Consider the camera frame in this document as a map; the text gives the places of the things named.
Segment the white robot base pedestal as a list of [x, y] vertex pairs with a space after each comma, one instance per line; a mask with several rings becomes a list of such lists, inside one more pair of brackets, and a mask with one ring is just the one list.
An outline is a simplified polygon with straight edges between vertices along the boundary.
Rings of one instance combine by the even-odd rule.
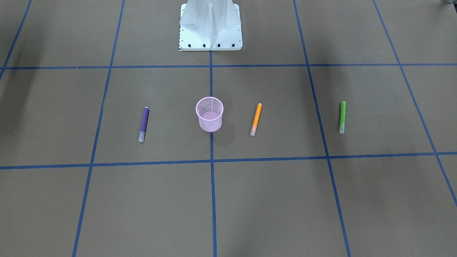
[[231, 0], [188, 0], [180, 8], [179, 50], [243, 48], [240, 6]]

